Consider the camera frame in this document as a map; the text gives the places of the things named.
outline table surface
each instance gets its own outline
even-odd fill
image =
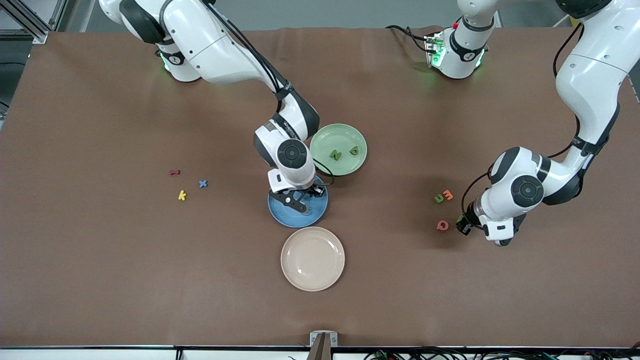
[[[252,146],[275,109],[262,83],[179,83],[129,34],[50,34],[0,136],[0,345],[295,345],[332,329],[341,345],[630,346],[640,124],[628,82],[579,198],[541,205],[501,249],[435,229],[503,150],[570,141],[551,71],[569,31],[498,29],[461,81],[390,30],[248,34],[323,126],[355,126],[369,146],[317,223],[346,251],[319,293],[280,268],[294,230],[269,214]],[[435,204],[447,189],[455,199]]]

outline beige plate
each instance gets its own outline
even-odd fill
[[[321,291],[333,285],[342,274],[344,249],[331,231],[306,227],[284,243],[280,264],[293,286],[305,291]]]

